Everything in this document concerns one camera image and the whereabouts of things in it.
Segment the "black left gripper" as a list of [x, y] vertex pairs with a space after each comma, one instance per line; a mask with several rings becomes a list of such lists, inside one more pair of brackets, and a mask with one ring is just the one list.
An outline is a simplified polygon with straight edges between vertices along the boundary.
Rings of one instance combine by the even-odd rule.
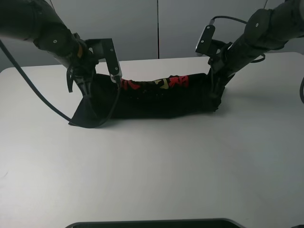
[[[67, 68], [66, 81], [72, 83], [78, 76], [88, 78], [98, 60], [83, 40], [64, 41], [64, 66]], [[77, 80], [77, 86], [85, 99], [92, 98], [92, 80]]]

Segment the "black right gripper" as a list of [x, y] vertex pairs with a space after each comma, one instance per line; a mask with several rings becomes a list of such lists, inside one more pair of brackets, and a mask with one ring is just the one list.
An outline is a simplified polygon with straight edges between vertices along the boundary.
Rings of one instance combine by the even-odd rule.
[[208, 49], [210, 70], [208, 77], [211, 79], [211, 89], [209, 96], [212, 99], [221, 99], [225, 86], [221, 84], [219, 76], [231, 78], [235, 75], [235, 70], [228, 67], [229, 55], [234, 51], [235, 45], [232, 42], [212, 41]]

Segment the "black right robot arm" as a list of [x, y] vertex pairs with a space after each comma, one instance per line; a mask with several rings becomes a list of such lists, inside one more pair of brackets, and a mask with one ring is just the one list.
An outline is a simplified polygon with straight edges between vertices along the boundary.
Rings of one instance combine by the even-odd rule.
[[274, 9], [259, 9], [248, 20], [243, 34], [211, 59], [211, 92], [222, 92], [231, 78], [270, 50], [304, 34], [304, 2], [287, 0]]

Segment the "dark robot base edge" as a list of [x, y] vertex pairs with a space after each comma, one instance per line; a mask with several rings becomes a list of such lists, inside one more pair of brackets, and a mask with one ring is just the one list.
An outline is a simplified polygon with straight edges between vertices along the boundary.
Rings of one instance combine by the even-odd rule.
[[244, 228], [227, 218], [76, 222], [67, 228]]

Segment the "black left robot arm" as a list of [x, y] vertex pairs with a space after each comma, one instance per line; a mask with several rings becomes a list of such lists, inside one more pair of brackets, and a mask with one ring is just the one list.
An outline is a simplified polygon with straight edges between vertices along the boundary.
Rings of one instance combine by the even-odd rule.
[[91, 96], [97, 59], [77, 33], [72, 33], [45, 0], [2, 0], [0, 35], [33, 43], [67, 68], [67, 87], [76, 83]]

